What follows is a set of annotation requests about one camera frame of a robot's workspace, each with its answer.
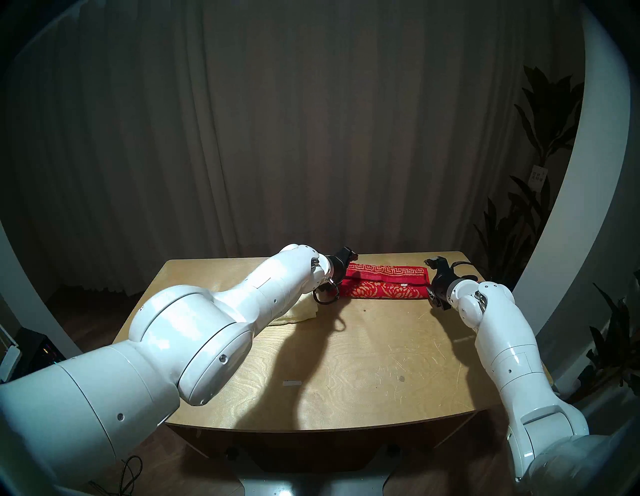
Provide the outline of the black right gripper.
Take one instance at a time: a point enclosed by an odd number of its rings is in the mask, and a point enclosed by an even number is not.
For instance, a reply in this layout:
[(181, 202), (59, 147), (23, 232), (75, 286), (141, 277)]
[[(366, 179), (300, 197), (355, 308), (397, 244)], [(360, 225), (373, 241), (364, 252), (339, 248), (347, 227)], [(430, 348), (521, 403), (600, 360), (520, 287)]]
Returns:
[(449, 287), (460, 279), (460, 277), (451, 270), (448, 260), (445, 257), (427, 258), (424, 264), (431, 270), (436, 271), (436, 275), (429, 286), (426, 286), (428, 300), (430, 305), (435, 309), (449, 310), (451, 304), (448, 300)]

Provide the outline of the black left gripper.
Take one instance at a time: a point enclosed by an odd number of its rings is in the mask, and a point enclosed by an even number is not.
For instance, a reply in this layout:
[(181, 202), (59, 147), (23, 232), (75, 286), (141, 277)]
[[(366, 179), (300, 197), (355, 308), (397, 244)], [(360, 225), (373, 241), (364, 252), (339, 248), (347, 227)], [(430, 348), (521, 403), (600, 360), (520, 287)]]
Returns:
[(353, 289), (353, 279), (344, 279), (344, 277), (350, 263), (357, 261), (359, 255), (355, 253), (351, 248), (344, 246), (339, 250), (339, 253), (327, 255), (326, 257), (329, 260), (331, 268), (333, 270), (331, 281), (335, 284), (338, 284), (339, 289)]

